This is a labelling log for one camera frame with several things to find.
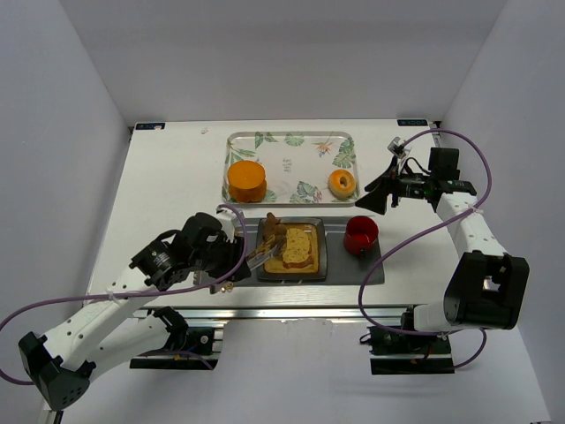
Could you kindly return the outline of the brown chocolate pastry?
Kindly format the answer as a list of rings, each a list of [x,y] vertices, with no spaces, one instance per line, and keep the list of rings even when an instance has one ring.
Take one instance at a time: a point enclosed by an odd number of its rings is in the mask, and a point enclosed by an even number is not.
[[[268,212],[264,224],[263,239],[269,240],[271,237],[281,239],[286,236],[286,226],[272,212]]]

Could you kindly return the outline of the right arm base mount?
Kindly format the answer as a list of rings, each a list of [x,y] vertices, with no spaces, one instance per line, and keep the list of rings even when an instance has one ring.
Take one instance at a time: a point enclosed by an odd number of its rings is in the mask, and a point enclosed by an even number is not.
[[[373,375],[447,375],[455,372],[447,337],[409,336],[371,326],[359,343],[369,347]]]

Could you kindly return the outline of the herb bread slice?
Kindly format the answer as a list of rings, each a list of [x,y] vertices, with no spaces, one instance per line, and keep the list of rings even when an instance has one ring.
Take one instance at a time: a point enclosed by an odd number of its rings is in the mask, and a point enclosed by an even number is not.
[[[312,241],[309,234],[298,228],[286,232],[286,245],[282,252],[282,265],[286,269],[302,269],[313,263]]]

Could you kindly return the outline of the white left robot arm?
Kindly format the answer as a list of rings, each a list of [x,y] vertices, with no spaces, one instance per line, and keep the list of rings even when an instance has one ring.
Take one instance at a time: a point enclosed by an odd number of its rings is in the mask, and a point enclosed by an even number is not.
[[[180,230],[155,237],[102,295],[93,295],[72,317],[42,335],[19,340],[24,369],[53,411],[63,411],[90,384],[112,368],[151,353],[179,354],[189,346],[190,330],[172,307],[162,307],[122,329],[146,303],[173,293],[173,285],[203,271],[216,284],[250,276],[245,263],[243,213],[227,204],[215,215],[199,212]]]

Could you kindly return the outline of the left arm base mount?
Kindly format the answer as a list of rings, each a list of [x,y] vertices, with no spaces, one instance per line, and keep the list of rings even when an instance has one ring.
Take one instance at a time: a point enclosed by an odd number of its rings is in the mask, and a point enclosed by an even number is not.
[[[189,323],[171,307],[154,310],[147,317],[163,321],[169,335],[163,348],[131,359],[130,369],[215,369],[222,351],[222,329],[208,324]]]

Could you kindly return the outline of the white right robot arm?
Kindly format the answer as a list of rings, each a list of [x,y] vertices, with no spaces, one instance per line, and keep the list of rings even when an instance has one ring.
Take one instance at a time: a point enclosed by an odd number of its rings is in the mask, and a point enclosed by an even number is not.
[[[409,307],[402,331],[430,335],[466,328],[513,329],[530,274],[528,262],[500,244],[478,212],[477,192],[460,178],[459,152],[432,148],[428,170],[403,171],[406,160],[395,156],[387,169],[365,187],[359,208],[385,214],[402,198],[424,200],[446,224],[459,262],[443,298]]]

